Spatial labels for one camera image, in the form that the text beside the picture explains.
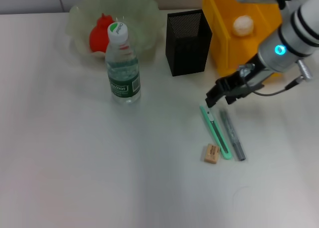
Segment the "bottle cap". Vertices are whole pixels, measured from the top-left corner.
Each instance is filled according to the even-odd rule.
[[[129,38],[128,27],[122,22],[114,22],[108,28],[110,42],[113,44],[124,44]]]

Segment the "black mesh pen holder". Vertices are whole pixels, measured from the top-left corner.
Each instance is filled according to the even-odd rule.
[[[205,70],[212,32],[203,11],[167,15],[166,58],[173,76]]]

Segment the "eraser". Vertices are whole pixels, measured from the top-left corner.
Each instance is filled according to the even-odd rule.
[[[212,164],[216,164],[219,156],[219,147],[209,144],[206,151],[204,161]]]

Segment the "red object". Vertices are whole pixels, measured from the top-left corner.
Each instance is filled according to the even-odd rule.
[[[106,52],[106,48],[109,44],[108,27],[113,22],[110,15],[105,16],[102,14],[98,19],[96,26],[90,34],[90,48],[93,52]]]

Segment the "water bottle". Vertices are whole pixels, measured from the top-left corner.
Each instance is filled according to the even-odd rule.
[[[122,22],[108,28],[109,45],[105,63],[112,97],[121,104],[131,104],[141,96],[139,61],[128,40],[128,28]]]

